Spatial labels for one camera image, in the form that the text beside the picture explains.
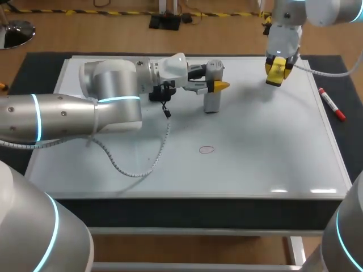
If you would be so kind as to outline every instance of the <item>black mat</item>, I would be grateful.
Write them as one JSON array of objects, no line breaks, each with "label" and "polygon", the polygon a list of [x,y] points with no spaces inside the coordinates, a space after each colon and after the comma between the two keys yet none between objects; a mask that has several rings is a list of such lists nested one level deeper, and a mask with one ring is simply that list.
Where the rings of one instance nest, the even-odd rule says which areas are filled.
[{"label": "black mat", "polygon": [[[130,53],[30,53],[11,86],[10,94],[53,92],[64,59],[77,54],[140,56]],[[340,56],[303,58],[309,60],[312,69],[328,73],[346,71]],[[363,170],[363,106],[349,77],[335,79],[315,76],[315,81],[318,87],[327,91],[347,117],[346,122],[340,122],[324,104],[345,166],[354,181]],[[6,148],[0,148],[0,151],[0,160],[20,173],[25,173],[31,152]],[[250,230],[322,230],[340,203],[334,200],[269,199],[71,199],[60,202],[89,227]]]}]

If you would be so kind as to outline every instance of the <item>white table frame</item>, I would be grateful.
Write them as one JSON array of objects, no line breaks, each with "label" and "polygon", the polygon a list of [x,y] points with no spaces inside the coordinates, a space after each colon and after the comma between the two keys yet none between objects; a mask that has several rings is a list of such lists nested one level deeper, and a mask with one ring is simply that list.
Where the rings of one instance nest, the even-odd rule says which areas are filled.
[{"label": "white table frame", "polygon": [[285,236],[291,265],[233,265],[203,263],[132,263],[94,262],[92,271],[139,271],[139,272],[284,272],[313,271],[320,263],[319,247],[306,261],[302,238],[297,235],[321,235],[320,231],[245,231],[238,229],[169,229],[169,228],[90,228],[93,235],[218,235],[218,236]]}]

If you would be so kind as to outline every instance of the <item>white table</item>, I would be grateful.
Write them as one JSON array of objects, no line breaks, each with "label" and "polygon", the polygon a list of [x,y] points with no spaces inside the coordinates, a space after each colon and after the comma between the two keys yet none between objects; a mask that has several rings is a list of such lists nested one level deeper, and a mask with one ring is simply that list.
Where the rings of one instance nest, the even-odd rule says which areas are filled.
[{"label": "white table", "polygon": [[[56,92],[79,96],[79,64],[105,58],[77,56],[66,61]],[[188,61],[205,63],[207,59]],[[168,103],[172,132],[161,163],[137,186],[130,188],[135,181],[120,176],[97,146],[86,148],[83,140],[35,151],[26,176],[57,199],[343,199],[351,182],[314,78],[295,69],[282,87],[275,88],[264,83],[264,57],[220,59],[225,64],[223,79],[231,83],[223,91],[221,111],[205,115],[202,97],[178,90]],[[299,64],[309,67],[307,61]],[[150,165],[166,127],[160,105],[149,103],[147,97],[141,100],[141,131],[97,136],[116,161],[131,171]],[[200,154],[202,146],[213,146],[214,152]],[[92,232],[266,234],[238,229],[94,228]],[[289,231],[274,234],[296,235]],[[300,237],[290,237],[289,242],[295,266],[95,263],[93,271],[294,271],[305,261],[305,253]]]}]

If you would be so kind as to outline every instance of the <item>wooden floor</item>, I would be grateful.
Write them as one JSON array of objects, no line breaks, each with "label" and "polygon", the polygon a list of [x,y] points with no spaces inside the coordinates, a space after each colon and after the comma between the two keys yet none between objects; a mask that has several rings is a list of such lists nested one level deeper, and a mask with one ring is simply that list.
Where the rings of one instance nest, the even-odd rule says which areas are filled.
[{"label": "wooden floor", "polygon": [[[254,0],[189,0],[188,3],[205,12],[258,10]],[[92,0],[14,0],[13,4],[25,9],[92,9]],[[157,10],[157,0],[113,0],[107,10]],[[267,42],[262,35],[261,19],[253,17],[203,18],[198,25],[182,25],[177,32],[148,29],[148,16],[9,14],[8,18],[28,20],[37,29],[28,44],[0,51],[0,81],[8,84],[28,52],[264,54]],[[303,28],[302,54],[340,54],[346,66],[352,67],[362,48],[362,24],[329,28],[307,24]],[[363,68],[352,79],[363,99]],[[94,239],[97,261],[287,263],[281,237],[96,236]],[[307,252],[312,252],[318,242],[319,238],[304,238]]]}]

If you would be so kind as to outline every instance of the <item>yellow and black tape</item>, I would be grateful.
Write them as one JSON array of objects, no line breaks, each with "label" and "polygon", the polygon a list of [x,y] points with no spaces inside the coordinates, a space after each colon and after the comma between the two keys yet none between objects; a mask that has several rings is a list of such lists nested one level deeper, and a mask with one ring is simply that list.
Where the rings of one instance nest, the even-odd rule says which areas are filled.
[{"label": "yellow and black tape", "polygon": [[[5,10],[12,13],[64,13],[66,15],[71,14],[100,14],[100,15],[153,15],[158,14],[152,11],[98,11],[98,10]],[[206,17],[231,17],[231,16],[258,16],[265,20],[271,16],[271,13],[261,12],[234,12],[234,13],[214,13],[214,12],[188,12],[192,16],[206,16]]]}]

